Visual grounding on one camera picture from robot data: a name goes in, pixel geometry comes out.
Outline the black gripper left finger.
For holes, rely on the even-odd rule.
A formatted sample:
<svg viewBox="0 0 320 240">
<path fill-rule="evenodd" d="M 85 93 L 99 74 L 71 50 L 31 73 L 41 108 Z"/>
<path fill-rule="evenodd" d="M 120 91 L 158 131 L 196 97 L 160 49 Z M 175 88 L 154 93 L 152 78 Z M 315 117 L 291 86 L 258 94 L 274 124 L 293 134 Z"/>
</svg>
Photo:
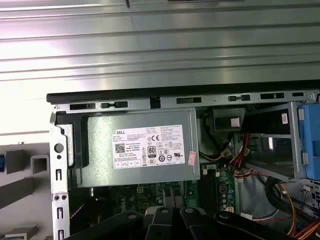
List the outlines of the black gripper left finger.
<svg viewBox="0 0 320 240">
<path fill-rule="evenodd" d="M 68 240 L 171 240 L 174 211 L 153 207 L 151 214 L 133 210 L 118 213 L 100 223 L 69 236 Z"/>
</svg>

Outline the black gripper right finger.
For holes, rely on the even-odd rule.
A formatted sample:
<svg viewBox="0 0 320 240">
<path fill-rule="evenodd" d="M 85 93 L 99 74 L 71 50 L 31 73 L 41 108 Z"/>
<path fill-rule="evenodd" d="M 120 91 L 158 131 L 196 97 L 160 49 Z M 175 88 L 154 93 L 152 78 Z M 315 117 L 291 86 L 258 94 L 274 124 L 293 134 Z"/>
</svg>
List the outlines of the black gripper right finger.
<svg viewBox="0 0 320 240">
<path fill-rule="evenodd" d="M 219 211 L 212 218 L 201 208 L 182 208 L 181 218 L 194 240 L 292 240 L 274 230 L 229 211 Z"/>
</svg>

